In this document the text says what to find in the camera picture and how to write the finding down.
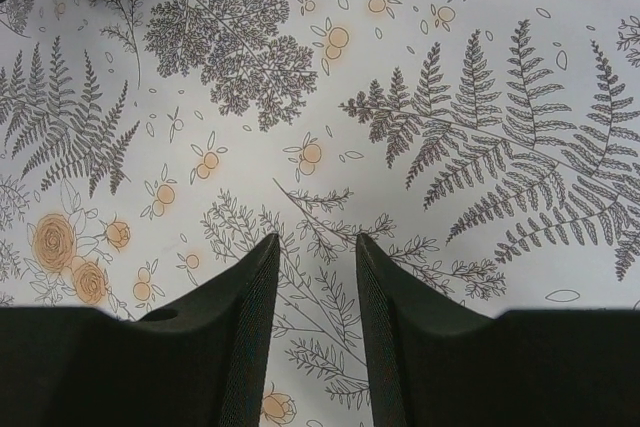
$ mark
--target small leaf drawing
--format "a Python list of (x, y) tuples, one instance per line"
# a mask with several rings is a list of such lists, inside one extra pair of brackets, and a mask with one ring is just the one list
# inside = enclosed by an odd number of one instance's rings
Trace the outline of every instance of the small leaf drawing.
[(567, 70), (567, 63), (567, 53), (564, 50), (561, 50), (558, 52), (558, 55), (556, 55), (556, 65), (562, 70)]
[(363, 159), (364, 158), (364, 155), (362, 155), (360, 152), (356, 152), (355, 150), (347, 150), (344, 153), (344, 155), (346, 155), (350, 159), (354, 159), (354, 160), (358, 160), (358, 159)]
[(544, 17), (545, 19), (550, 19), (551, 18), (551, 14), (549, 13), (549, 11), (547, 9), (543, 9), (542, 7), (538, 7), (536, 9), (536, 12), (538, 13), (538, 15), (540, 17)]
[(549, 302), (567, 303), (574, 302), (580, 298), (580, 294), (575, 290), (560, 289), (547, 294), (545, 299)]

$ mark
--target flower illustration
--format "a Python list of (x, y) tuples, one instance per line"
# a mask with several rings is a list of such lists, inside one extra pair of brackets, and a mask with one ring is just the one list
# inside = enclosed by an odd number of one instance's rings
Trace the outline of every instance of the flower illustration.
[(273, 425), (290, 424), (297, 413), (295, 403), (290, 396), (274, 390), (275, 385), (271, 383), (271, 392), (262, 398), (261, 414)]
[(107, 295), (107, 279), (98, 264), (76, 257), (72, 266), (73, 287), (78, 298), (89, 305), (97, 305)]
[(104, 234), (107, 237), (107, 242), (118, 250), (126, 247), (131, 240), (131, 231), (125, 222), (111, 222)]
[(49, 214), (38, 222), (33, 237), (33, 255), (49, 272), (61, 272), (76, 255), (76, 238), (62, 215)]

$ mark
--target leaf illustration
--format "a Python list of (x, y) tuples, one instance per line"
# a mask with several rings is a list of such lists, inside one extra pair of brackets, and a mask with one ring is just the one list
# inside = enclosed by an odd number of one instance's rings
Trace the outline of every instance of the leaf illustration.
[(542, 57), (531, 57), (535, 47), (530, 46), (529, 20), (518, 23), (516, 35), (512, 37), (515, 47), (510, 51), (513, 57), (508, 62), (515, 66), (508, 71), (515, 78), (507, 82), (513, 92), (507, 95), (514, 105), (507, 106), (506, 122), (502, 125), (505, 133), (521, 144), (535, 149), (537, 145), (564, 145), (564, 141), (553, 135), (557, 130), (572, 130), (575, 125), (561, 120), (545, 120), (544, 117), (556, 112), (570, 112), (565, 104), (537, 104), (536, 99), (564, 89), (559, 84), (540, 85), (537, 82), (553, 74), (550, 69), (536, 69), (544, 60)]
[(255, 104), (267, 131), (281, 121), (291, 124), (306, 105), (303, 94), (316, 89), (313, 51), (291, 36), (278, 37), (278, 24), (289, 16), (287, 0), (172, 0), (151, 14), (144, 39), (160, 75), (199, 69), (222, 115), (242, 116)]
[(41, 188), (46, 190), (55, 182), (70, 177), (89, 179), (91, 197), (102, 177), (112, 177), (111, 192), (122, 179), (122, 160), (138, 123), (119, 140), (115, 130), (124, 110), (127, 94), (125, 82), (122, 93), (111, 110), (103, 112), (98, 103), (102, 97), (100, 84), (91, 60), (85, 51), (84, 89), (78, 100), (69, 88), (73, 79), (68, 75), (56, 37), (49, 68), (48, 80), (36, 44), (28, 81), (22, 72), (22, 52), (14, 63), (11, 79), (5, 69), (0, 70), (0, 125), (8, 122), (5, 145), (15, 138), (11, 149), (16, 157), (27, 146), (37, 145), (22, 171), (23, 177), (33, 169), (48, 164)]

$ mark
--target rose illustration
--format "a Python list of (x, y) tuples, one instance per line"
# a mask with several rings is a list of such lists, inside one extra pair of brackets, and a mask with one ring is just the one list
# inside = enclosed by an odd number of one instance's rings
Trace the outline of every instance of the rose illustration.
[(107, 242), (120, 250), (125, 247), (131, 240), (131, 231), (129, 226), (124, 222), (114, 221), (105, 230)]
[(263, 397), (261, 414), (275, 425), (290, 424), (296, 416), (296, 406), (290, 396), (276, 393), (274, 388), (271, 384), (271, 392)]
[(96, 305), (107, 294), (104, 271), (95, 262), (76, 257), (72, 265), (73, 287), (85, 304)]
[(33, 255), (49, 272), (61, 272), (76, 255), (76, 239), (67, 219), (49, 214), (40, 219), (33, 237)]

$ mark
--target orange rose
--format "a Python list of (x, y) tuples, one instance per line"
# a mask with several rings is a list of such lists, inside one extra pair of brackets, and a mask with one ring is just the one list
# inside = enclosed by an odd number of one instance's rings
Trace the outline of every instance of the orange rose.
[(33, 255), (49, 272), (61, 272), (76, 255), (76, 238), (62, 215), (49, 214), (38, 222), (33, 236)]
[(131, 231), (124, 222), (112, 222), (104, 233), (107, 236), (107, 242), (118, 250), (125, 247), (131, 240)]
[(276, 425), (290, 424), (296, 416), (296, 406), (286, 394), (273, 392), (273, 384), (271, 393), (262, 399), (262, 411), (267, 421)]
[(72, 270), (73, 287), (78, 298), (85, 304), (99, 304), (107, 294), (107, 282), (102, 269), (94, 262), (76, 257)]

